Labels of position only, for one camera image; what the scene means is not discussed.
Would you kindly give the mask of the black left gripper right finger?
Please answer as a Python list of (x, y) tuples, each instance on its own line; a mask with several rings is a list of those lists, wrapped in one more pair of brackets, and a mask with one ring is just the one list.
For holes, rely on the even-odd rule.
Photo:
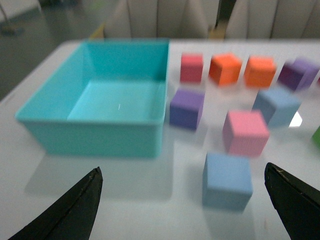
[(264, 184), (292, 240), (320, 238), (320, 191), (269, 162)]

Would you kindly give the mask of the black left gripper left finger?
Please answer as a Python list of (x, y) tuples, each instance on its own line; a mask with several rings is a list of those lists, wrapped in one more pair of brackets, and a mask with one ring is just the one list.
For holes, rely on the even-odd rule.
[(11, 240), (88, 240), (98, 212), (103, 175), (94, 168)]

